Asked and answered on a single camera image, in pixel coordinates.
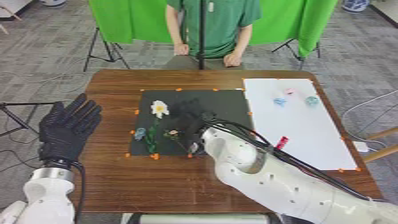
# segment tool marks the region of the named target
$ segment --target green screen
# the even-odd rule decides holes
[[[338,0],[260,0],[263,18],[254,23],[251,45],[299,40],[299,55],[317,47]],[[103,38],[171,43],[166,25],[167,0],[89,0]]]

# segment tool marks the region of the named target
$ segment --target tripod stand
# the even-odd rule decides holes
[[[38,107],[41,105],[54,105],[54,103],[0,103],[0,110],[20,125],[18,128],[15,128],[13,130],[6,130],[6,132],[0,133],[0,137],[13,134],[22,129],[29,129],[39,135],[39,132],[36,131],[36,129],[32,128],[29,123],[31,123],[31,120],[32,120],[32,117],[34,117],[34,114],[36,114]],[[16,114],[7,109],[9,106],[34,106],[34,109],[32,109],[31,114],[29,114],[29,118],[27,118],[25,121],[22,120],[22,118],[16,116]]]
[[[91,41],[91,49],[89,49],[89,54],[87,54],[87,58],[86,58],[84,72],[87,71],[91,58],[102,59],[103,61],[107,61],[111,63],[114,63],[118,60],[121,60],[127,68],[130,69],[128,63],[125,61],[125,58],[123,58],[121,52],[119,52],[119,50],[123,48],[121,48],[121,45],[118,43],[107,43],[107,41],[103,40],[103,46],[105,46],[105,50],[107,50],[107,54],[109,54],[109,59],[93,55],[98,35],[100,35],[100,28],[96,28],[95,37],[93,37],[93,41]]]
[[[306,58],[299,56],[299,54],[295,53],[295,51],[294,51],[294,49],[292,49],[292,47],[290,47],[290,43],[292,43],[294,40],[295,40],[295,39],[290,39],[290,40],[286,41],[286,43],[276,48],[276,50],[272,51],[272,53],[276,53],[283,47],[288,47],[288,49],[290,49],[290,51],[292,51],[292,54],[294,54],[294,56],[295,56],[295,59],[301,61],[301,67],[299,67],[299,70],[302,70],[304,63],[306,63]],[[313,51],[317,51],[317,53],[318,53],[318,58],[320,58],[320,42],[317,43],[317,47],[315,47],[315,50],[313,50]]]

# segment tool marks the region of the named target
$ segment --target green shirt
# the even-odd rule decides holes
[[[167,0],[167,4],[185,10],[185,42],[190,55],[199,52],[199,0]],[[262,18],[260,0],[206,0],[206,33],[205,57],[222,58],[235,50],[238,28],[253,24]]]

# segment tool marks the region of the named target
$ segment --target metal frame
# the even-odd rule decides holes
[[[32,120],[32,117],[34,117],[34,114],[36,114],[38,107],[41,105],[54,105],[54,104],[55,103],[0,103],[0,111],[4,111],[6,115],[11,117],[15,122],[20,124],[18,128],[15,128],[13,130],[9,130],[4,133],[0,133],[0,137],[4,137],[6,135],[13,134],[22,129],[29,129],[39,135],[39,132],[36,131],[36,129],[32,128],[29,123],[31,123],[31,120]],[[34,109],[32,109],[31,114],[29,114],[29,118],[27,118],[25,121],[22,120],[22,118],[16,116],[16,114],[7,109],[9,106],[34,106]]]
[[[295,56],[295,59],[301,61],[299,70],[302,70],[304,63],[306,63],[306,58],[299,56],[299,54],[295,53],[295,51],[294,51],[294,49],[292,49],[292,47],[290,47],[290,43],[292,43],[294,40],[295,40],[295,39],[290,39],[290,40],[285,42],[285,44],[276,48],[276,50],[272,51],[272,53],[276,53],[283,47],[288,47],[288,49],[290,49],[290,51],[292,51],[292,54],[294,54],[294,56]],[[317,53],[318,53],[318,58],[320,58],[320,42],[317,43],[317,47],[315,47],[315,50],[313,50],[313,51],[317,51]]]
[[[91,58],[102,59],[103,61],[107,61],[111,63],[114,63],[118,60],[121,60],[127,68],[130,69],[128,63],[125,61],[125,58],[123,58],[121,52],[119,52],[119,50],[123,50],[123,48],[118,43],[107,43],[107,41],[103,40],[103,46],[105,46],[105,50],[107,50],[107,54],[109,54],[109,59],[93,55],[98,35],[102,35],[102,34],[100,34],[100,28],[96,27],[95,37],[93,37],[93,41],[91,41],[91,49],[89,49],[89,54],[87,54],[87,59],[86,59],[86,64],[84,64],[84,72],[87,71]]]
[[[199,70],[205,70],[205,31],[206,31],[206,1],[201,0],[201,22],[199,22],[199,52],[198,52],[198,60],[199,60]]]

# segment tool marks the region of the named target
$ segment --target table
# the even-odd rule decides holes
[[[214,173],[210,156],[125,157],[130,150],[130,131],[135,128],[143,90],[212,90],[244,88],[242,78],[306,78],[315,82],[320,98],[345,137],[361,172],[338,171],[356,190],[381,198],[379,188],[342,126],[336,111],[308,72],[292,71],[162,71],[102,70],[93,78],[87,94],[103,106],[103,122],[82,154],[87,169],[87,196],[84,212],[144,213],[258,213],[270,210],[226,186]],[[79,200],[80,182],[73,201]]]

